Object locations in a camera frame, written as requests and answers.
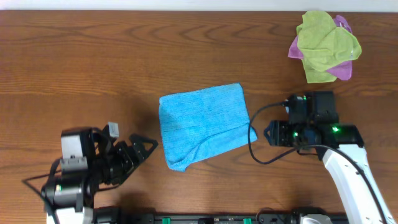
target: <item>white wall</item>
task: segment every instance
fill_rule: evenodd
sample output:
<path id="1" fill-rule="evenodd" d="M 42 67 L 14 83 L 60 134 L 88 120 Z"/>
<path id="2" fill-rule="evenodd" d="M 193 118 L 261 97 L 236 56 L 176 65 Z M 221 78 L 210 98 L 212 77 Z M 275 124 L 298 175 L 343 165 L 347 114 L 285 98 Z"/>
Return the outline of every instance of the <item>white wall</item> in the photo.
<path id="1" fill-rule="evenodd" d="M 398 0 L 0 0 L 0 9 L 398 12 Z"/>

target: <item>green cloth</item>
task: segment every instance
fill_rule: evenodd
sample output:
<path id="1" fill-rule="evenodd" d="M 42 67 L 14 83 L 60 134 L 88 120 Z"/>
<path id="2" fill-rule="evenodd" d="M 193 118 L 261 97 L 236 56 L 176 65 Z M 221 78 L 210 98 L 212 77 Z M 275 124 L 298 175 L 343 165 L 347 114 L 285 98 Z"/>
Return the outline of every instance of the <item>green cloth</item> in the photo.
<path id="1" fill-rule="evenodd" d="M 303 66 L 307 81 L 333 82 L 334 75 L 326 72 L 345 61 L 355 60 L 362 49 L 356 37 L 323 11 L 308 11 L 297 27 L 297 47 L 304 55 Z"/>

